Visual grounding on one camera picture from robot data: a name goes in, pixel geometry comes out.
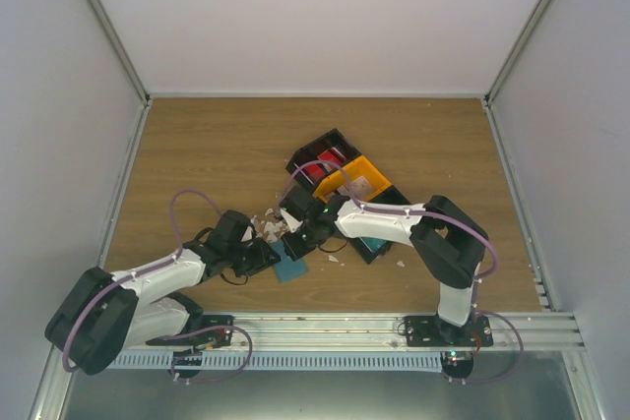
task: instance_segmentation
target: blue object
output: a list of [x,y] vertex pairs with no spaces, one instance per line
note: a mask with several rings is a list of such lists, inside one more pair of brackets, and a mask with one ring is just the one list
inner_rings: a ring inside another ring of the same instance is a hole
[[367,246],[372,253],[377,252],[381,248],[381,246],[387,243],[387,240],[381,240],[380,238],[370,238],[367,236],[359,239],[363,243],[365,243],[365,246]]
[[284,252],[284,245],[282,241],[277,241],[270,245],[272,250],[280,255],[280,262],[274,264],[274,271],[278,280],[284,284],[290,280],[297,279],[301,275],[305,275],[308,272],[308,267],[304,263],[303,259],[297,261],[292,260]]

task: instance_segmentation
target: wooden table surface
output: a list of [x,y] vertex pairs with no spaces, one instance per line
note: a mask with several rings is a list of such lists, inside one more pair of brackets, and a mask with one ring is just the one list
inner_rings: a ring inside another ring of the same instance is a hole
[[[275,208],[292,153],[337,127],[413,203],[440,194],[483,227],[501,258],[485,280],[479,307],[538,311],[531,269],[505,177],[478,100],[229,98],[157,99],[136,158],[107,260],[108,270],[139,266],[176,246],[167,205],[181,188],[210,195],[222,210],[264,217]],[[217,215],[182,196],[185,239]],[[313,252],[308,274],[280,284],[273,270],[242,287],[211,279],[184,293],[218,311],[434,311],[439,284],[414,249],[395,245],[367,265],[348,245]],[[489,257],[484,260],[484,268]]]

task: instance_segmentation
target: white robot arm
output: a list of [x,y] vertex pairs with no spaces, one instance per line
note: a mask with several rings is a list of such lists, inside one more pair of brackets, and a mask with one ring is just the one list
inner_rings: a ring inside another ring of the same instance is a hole
[[[48,323],[46,338],[62,351],[70,343],[69,359],[92,375],[126,347],[205,328],[203,309],[177,290],[222,275],[228,268],[236,276],[249,277],[280,260],[264,239],[255,237],[242,213],[228,210],[215,229],[207,230],[200,233],[208,234],[205,241],[198,235],[181,250],[138,268],[84,272]],[[191,336],[184,344],[162,344],[196,347],[211,336],[209,332]]]
[[[440,281],[439,319],[459,328],[471,314],[473,282],[483,258],[484,247],[461,229],[434,218],[421,216],[430,210],[453,217],[487,238],[487,234],[444,197],[427,204],[392,206],[356,203],[334,196],[328,203],[295,187],[281,202],[281,215],[290,233],[283,237],[286,253],[301,258],[328,238],[371,237],[414,247],[431,273]],[[445,236],[437,230],[446,228]]]

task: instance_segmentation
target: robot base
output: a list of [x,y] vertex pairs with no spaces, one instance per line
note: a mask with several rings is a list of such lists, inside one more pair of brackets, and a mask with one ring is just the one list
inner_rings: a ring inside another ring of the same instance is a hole
[[492,346],[492,331],[487,317],[477,316],[476,321],[468,321],[463,327],[447,324],[437,315],[405,317],[405,337],[407,346],[413,347],[470,347],[480,342],[481,347]]

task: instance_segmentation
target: black bracket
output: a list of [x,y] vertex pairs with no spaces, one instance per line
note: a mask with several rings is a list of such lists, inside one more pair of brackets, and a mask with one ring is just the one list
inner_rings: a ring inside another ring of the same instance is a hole
[[[234,317],[232,315],[206,315],[201,319],[199,329],[205,327],[213,327],[215,325],[234,325]],[[232,343],[232,331],[229,333],[225,330],[210,330],[196,336],[184,339],[150,339],[147,341],[148,346],[203,346],[209,345],[212,348],[222,348],[230,346]]]
[[479,315],[476,321],[469,321],[460,328],[451,326],[448,335],[445,335],[445,323],[437,315],[409,315],[404,321],[407,346],[475,348],[478,343],[481,347],[494,344],[490,322],[485,316]]

